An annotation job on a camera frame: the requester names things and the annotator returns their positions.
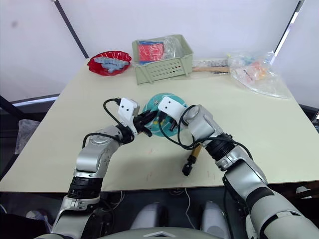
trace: tabletop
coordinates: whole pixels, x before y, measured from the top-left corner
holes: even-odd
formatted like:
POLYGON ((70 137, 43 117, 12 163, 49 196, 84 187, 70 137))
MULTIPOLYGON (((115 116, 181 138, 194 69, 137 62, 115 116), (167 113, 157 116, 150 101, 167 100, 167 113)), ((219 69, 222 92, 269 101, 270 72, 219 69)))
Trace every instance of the tabletop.
MULTIPOLYGON (((115 122, 105 100, 126 97, 141 109, 157 93, 174 93, 188 105, 201 104, 224 132, 249 148, 269 183, 318 180, 319 134, 295 99, 251 92, 230 75, 193 72, 197 77, 137 85, 133 67, 114 77, 88 70, 86 63, 65 87, 24 150, 0 181, 1 191, 67 192, 83 137, 115 122)), ((117 105, 109 108, 116 115, 117 105)), ((190 135, 183 130, 182 140, 190 135)), ((138 135, 112 156, 102 191, 221 186, 223 172, 202 150, 191 174, 182 167, 190 152, 164 137, 138 135)))

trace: white backdrop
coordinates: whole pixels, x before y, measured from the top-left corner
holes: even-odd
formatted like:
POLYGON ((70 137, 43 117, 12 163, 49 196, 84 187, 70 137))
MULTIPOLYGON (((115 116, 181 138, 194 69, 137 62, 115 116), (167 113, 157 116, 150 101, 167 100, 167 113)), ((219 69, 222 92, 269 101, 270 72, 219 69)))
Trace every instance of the white backdrop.
POLYGON ((0 0, 0 94, 60 93, 84 56, 50 0, 0 0))
POLYGON ((274 66, 299 104, 319 108, 319 1, 306 0, 274 66))
POLYGON ((297 0, 60 0, 89 56, 183 34, 195 58, 275 50, 297 0))

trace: table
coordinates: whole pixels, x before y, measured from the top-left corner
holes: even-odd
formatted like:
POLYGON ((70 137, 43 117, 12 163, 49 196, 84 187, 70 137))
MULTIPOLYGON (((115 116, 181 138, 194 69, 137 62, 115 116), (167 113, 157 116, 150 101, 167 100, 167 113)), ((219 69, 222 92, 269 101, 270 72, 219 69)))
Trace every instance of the table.
MULTIPOLYGON (((137 85, 132 67, 123 74, 103 77, 90 72, 86 63, 0 182, 1 191, 67 192, 83 137, 114 124, 103 110, 103 101, 127 97, 142 108, 162 92, 174 93, 189 105, 205 106, 226 133, 250 149, 269 183, 319 179, 319 135, 295 99, 255 94, 236 84, 230 75, 137 85)), ((114 103, 109 108, 116 113, 114 103)), ((183 132, 182 138, 189 136, 183 132)), ((163 137, 141 134, 113 155, 102 191, 223 185, 223 172, 205 150, 191 175, 185 177, 181 170, 189 154, 163 137)))

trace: red bowl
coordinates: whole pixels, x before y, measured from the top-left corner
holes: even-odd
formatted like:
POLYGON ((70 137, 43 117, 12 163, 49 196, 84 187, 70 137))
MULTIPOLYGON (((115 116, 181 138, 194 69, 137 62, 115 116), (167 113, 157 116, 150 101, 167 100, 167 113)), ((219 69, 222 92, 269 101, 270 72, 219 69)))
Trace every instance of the red bowl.
POLYGON ((122 73, 123 71, 125 71, 126 69, 128 69, 128 67, 130 66, 130 61, 131 61, 131 57, 128 55, 128 53, 123 52, 123 51, 106 51, 106 52, 102 52, 100 54, 97 54, 96 56, 93 56, 90 61, 88 62, 88 66, 89 66, 89 70, 92 72, 95 72, 99 75, 102 76, 115 76, 117 74, 122 73), (122 69, 120 70, 114 70, 112 73, 110 73, 108 71, 108 69, 105 69, 102 67, 101 63, 96 63, 94 61, 95 57, 99 57, 99 56, 105 56, 105 57, 109 57, 109 58, 115 58, 115 59, 119 59, 122 61, 127 61, 129 64, 124 66, 122 69))

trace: green basket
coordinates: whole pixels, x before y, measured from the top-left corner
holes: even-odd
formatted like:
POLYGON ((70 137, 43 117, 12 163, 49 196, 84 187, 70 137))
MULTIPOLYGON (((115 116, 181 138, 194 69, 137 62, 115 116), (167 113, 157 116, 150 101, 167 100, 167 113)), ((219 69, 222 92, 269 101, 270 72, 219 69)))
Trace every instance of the green basket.
MULTIPOLYGON (((161 61, 155 61, 135 67, 135 74, 138 84, 170 78, 174 76, 186 75, 192 72, 193 67, 193 51, 186 42, 183 35, 172 35, 176 37, 183 50, 183 57, 176 57, 161 61)), ((150 40, 161 40, 162 37, 150 40)), ((133 58, 135 62, 139 62, 138 40, 132 42, 133 58)))

